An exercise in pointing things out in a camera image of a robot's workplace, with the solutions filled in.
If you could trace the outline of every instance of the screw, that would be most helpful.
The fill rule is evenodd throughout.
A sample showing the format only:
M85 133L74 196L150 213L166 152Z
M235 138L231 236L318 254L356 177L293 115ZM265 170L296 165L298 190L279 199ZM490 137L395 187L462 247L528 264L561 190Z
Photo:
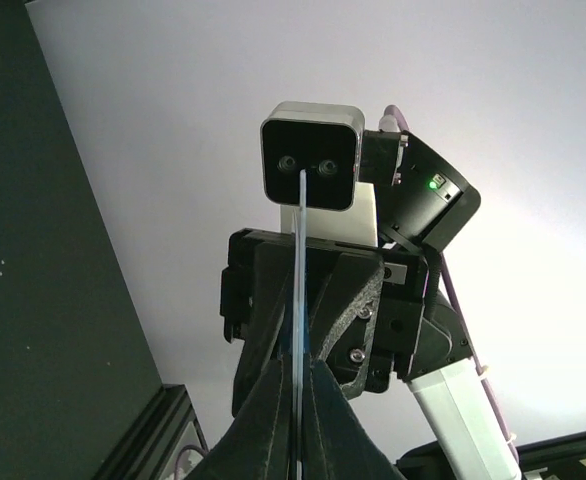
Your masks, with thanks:
M361 348L354 348L349 352L349 360L351 360L353 363L360 364L364 361L365 358L366 354Z
M357 316L360 317L362 320L368 320L369 318L371 318L373 316L373 309L371 308L371 305L364 305L364 307L362 308L362 310L360 310L360 313L358 313Z

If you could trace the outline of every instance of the black camera housing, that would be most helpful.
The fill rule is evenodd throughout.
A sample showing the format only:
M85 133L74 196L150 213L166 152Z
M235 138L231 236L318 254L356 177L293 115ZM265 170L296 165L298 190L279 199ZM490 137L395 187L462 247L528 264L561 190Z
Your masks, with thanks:
M298 205L306 170L307 206L343 211L353 203L364 115L355 107L299 102L280 104L262 124L266 196Z

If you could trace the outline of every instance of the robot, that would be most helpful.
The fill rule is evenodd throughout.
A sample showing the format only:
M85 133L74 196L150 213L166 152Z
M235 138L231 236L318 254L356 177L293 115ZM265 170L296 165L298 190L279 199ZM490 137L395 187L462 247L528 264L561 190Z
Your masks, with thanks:
M392 375L458 479L522 478L443 256L480 194L397 107L364 123L355 107L284 102L262 124L282 228L229 240L220 312L226 340L244 341L234 422L189 480L405 479L348 403Z

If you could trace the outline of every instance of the dark green wall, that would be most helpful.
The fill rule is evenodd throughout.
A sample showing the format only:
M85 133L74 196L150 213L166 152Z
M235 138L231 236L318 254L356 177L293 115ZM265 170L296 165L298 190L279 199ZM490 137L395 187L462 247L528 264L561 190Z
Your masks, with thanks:
M0 478L90 478L160 386L26 9L0 1Z

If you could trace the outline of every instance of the camera lens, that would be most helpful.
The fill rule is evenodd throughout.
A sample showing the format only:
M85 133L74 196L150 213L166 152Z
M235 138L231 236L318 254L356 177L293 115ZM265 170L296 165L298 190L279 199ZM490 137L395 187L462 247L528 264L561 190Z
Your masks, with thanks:
M277 164L278 170L282 173L293 173L295 172L296 166L297 162L290 155L285 155L280 158L280 161Z
M322 160L318 172L322 177L332 177L337 173L337 163L333 160Z

